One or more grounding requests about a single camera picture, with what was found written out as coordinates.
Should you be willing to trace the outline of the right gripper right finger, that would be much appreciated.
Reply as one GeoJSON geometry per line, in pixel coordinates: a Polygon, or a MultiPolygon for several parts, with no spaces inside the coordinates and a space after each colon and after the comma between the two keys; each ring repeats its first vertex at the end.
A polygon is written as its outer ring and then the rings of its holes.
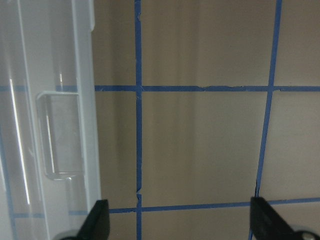
{"type": "Polygon", "coordinates": [[[257,240],[318,240],[308,230],[294,230],[262,197],[250,199],[250,230],[257,240]]]}

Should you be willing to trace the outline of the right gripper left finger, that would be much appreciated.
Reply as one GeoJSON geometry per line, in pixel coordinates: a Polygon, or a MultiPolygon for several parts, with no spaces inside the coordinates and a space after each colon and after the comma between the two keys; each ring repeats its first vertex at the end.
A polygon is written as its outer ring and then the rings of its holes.
{"type": "Polygon", "coordinates": [[[110,213],[107,199],[97,200],[76,234],[60,233],[57,240],[107,240],[110,236],[110,213]]]}

